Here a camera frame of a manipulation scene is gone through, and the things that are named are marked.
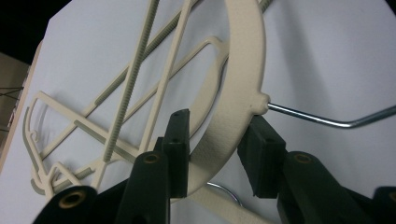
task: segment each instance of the white surface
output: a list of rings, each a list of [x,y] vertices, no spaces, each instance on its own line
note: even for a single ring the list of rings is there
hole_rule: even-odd
[[[131,58],[138,35],[135,30],[141,28],[145,6],[136,1],[75,0],[65,7],[49,23],[26,104],[42,90],[73,110],[81,111]],[[162,1],[152,34],[180,6],[175,1],[172,4]],[[385,1],[351,0],[340,4],[325,0],[275,0],[264,18],[267,59],[262,90],[271,95],[274,103],[344,120],[396,104],[396,19]],[[222,1],[206,0],[200,4],[191,13],[177,59],[206,36],[228,39],[226,21]],[[156,66],[144,63],[132,102],[159,79],[164,64],[160,59],[167,54],[170,39],[148,58],[155,60]],[[182,70],[184,75],[169,83],[170,91],[164,99],[169,106],[161,111],[161,123],[154,134],[162,134],[173,111],[191,104],[215,55],[213,48],[206,48],[198,55],[199,62],[188,65]],[[113,94],[90,120],[108,128],[118,98]],[[35,115],[37,122],[32,126],[41,133],[40,146],[46,145],[68,124],[67,119],[45,107]],[[288,150],[312,153],[343,186],[366,196],[372,196],[378,186],[396,186],[396,118],[347,131],[271,111],[265,117],[285,139]],[[136,118],[128,121],[129,126],[122,129],[121,138],[137,144],[147,118],[148,114],[137,113]],[[77,160],[69,160],[68,150],[76,148],[75,143],[84,143],[84,147],[78,148],[81,154]],[[67,166],[74,167],[87,158],[99,156],[102,147],[77,130],[60,145],[59,152],[49,157],[48,163],[61,156]],[[126,177],[130,169],[125,163],[110,165],[106,173],[117,171],[125,176],[105,175],[104,189]],[[32,222],[45,204],[45,198],[30,186],[30,171],[20,121],[0,175],[2,222]],[[214,182],[236,192],[247,208],[278,221],[275,200],[252,197],[237,156],[232,156]],[[218,217],[190,201],[172,205],[172,220],[173,223],[221,223]]]

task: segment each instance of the metal hook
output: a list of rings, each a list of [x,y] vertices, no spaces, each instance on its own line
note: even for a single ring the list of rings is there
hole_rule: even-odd
[[[207,182],[207,185],[225,191],[227,194],[229,194],[229,195],[233,198],[233,200],[234,200],[236,203],[239,204],[239,206],[244,207],[244,205],[242,205],[241,200],[239,200],[238,196],[236,196],[236,194],[232,193],[230,190],[224,188],[222,185],[214,184],[214,183],[211,183],[211,182]]]
[[[353,128],[358,128],[367,124],[374,123],[376,121],[379,121],[381,119],[386,119],[388,117],[391,117],[393,115],[396,115],[396,105],[383,109],[381,111],[378,111],[372,115],[366,116],[361,119],[355,119],[352,121],[339,121],[339,120],[334,120],[334,119],[325,119],[323,117],[307,114],[302,111],[298,111],[295,109],[287,108],[282,105],[275,105],[272,103],[268,103],[268,108],[270,110],[274,110],[276,112],[286,114],[289,116],[293,116],[298,119],[305,119],[308,121],[312,121],[315,123],[327,125],[330,127],[334,128],[340,128],[340,129],[353,129]]]

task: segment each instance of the dark background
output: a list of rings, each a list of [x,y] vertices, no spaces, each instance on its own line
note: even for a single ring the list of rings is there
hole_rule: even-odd
[[[0,52],[31,64],[49,19],[71,0],[0,0]]]

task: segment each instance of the white table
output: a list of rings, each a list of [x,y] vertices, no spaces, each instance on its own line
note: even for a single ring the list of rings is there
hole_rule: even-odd
[[[181,1],[162,1],[153,32],[168,21]],[[127,64],[143,20],[142,1],[75,0],[49,22],[22,114],[37,91],[79,112]],[[396,19],[385,1],[275,0],[265,12],[267,59],[262,91],[274,103],[332,119],[356,119],[396,104]],[[204,1],[191,15],[177,58],[206,36],[228,39],[222,1]],[[132,101],[136,101],[162,73],[171,38],[144,63]],[[191,104],[205,70],[213,61],[213,48],[205,49],[169,85],[159,124],[164,132],[169,115]],[[109,127],[120,90],[89,119]],[[137,114],[120,137],[138,143],[146,112]],[[68,120],[44,106],[32,124],[46,145]],[[357,130],[336,130],[275,112],[265,117],[287,142],[287,149],[318,157],[345,187],[372,196],[378,186],[396,185],[396,118]],[[4,223],[29,223],[45,205],[45,198],[30,186],[31,166],[21,138],[20,117],[0,176],[0,217]],[[191,148],[199,138],[191,141]],[[81,130],[74,131],[49,157],[62,158],[71,168],[100,155],[103,146]],[[126,178],[132,166],[119,162],[106,171],[100,190]],[[247,176],[236,154],[214,177],[240,196],[251,211],[279,222],[276,200],[252,197]],[[172,205],[172,223],[221,223],[224,220],[196,203]]]

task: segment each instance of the hole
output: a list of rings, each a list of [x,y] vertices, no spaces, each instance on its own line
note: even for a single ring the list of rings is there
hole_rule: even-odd
[[[155,163],[159,159],[160,159],[160,157],[158,155],[151,154],[151,155],[148,155],[147,157],[145,157],[144,162],[145,163]]]
[[[59,201],[59,206],[63,209],[69,209],[76,207],[80,203],[84,202],[86,193],[83,190],[76,190],[70,192],[62,197]]]
[[[305,154],[297,154],[294,156],[294,159],[297,160],[297,162],[299,162],[299,163],[308,164],[308,163],[312,162],[312,159]]]

